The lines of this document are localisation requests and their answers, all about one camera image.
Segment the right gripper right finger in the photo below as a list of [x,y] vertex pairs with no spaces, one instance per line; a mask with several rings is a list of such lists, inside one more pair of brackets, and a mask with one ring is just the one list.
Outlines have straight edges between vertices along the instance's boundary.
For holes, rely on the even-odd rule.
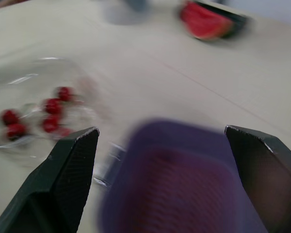
[[227,125],[244,190],[270,233],[291,233],[291,150],[276,136]]

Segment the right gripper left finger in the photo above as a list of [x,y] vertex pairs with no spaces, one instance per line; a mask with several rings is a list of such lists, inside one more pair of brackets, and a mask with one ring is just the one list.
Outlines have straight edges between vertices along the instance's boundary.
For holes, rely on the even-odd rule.
[[92,183],[99,129],[60,139],[0,216],[0,233],[75,233]]

